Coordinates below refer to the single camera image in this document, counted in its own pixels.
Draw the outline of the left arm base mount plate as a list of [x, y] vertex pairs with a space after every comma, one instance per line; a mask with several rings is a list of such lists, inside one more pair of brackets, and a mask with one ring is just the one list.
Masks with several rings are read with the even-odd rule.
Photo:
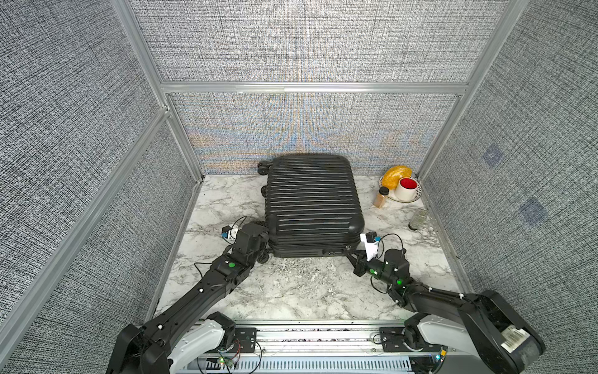
[[236, 354], [236, 353], [254, 353], [257, 342], [256, 328], [236, 328], [235, 335], [232, 338], [226, 336], [223, 343], [208, 351], [210, 354]]

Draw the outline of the black ribbed hard-shell suitcase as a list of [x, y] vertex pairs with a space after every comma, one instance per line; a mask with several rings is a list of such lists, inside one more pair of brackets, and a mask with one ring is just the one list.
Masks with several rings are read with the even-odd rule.
[[365, 228], [349, 160], [289, 154], [260, 161], [269, 251], [279, 258], [342, 257]]

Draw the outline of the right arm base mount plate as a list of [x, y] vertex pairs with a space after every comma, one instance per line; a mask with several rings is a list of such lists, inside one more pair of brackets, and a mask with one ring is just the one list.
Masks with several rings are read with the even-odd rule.
[[378, 337], [384, 352], [436, 354], [441, 346], [426, 342], [415, 327], [381, 327]]

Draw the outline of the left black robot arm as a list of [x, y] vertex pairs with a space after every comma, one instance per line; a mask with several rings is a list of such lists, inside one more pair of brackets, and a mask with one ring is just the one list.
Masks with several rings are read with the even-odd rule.
[[222, 313], [199, 322], [219, 300], [232, 293], [266, 253], [266, 225], [252, 221], [217, 257], [197, 285], [169, 309], [141, 327], [129, 324], [117, 337], [107, 373], [176, 373], [193, 358], [233, 344], [235, 323]]

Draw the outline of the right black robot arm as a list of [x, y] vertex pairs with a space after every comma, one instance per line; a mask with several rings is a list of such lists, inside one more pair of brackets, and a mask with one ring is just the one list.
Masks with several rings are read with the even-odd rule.
[[545, 353], [540, 335], [496, 291], [459, 293], [423, 284], [411, 277], [405, 253], [390, 249], [383, 260], [369, 260], [357, 249], [345, 255], [358, 277], [368, 274], [385, 283], [386, 295], [413, 313], [404, 324], [407, 348], [455, 348], [480, 358], [494, 373], [521, 373]]

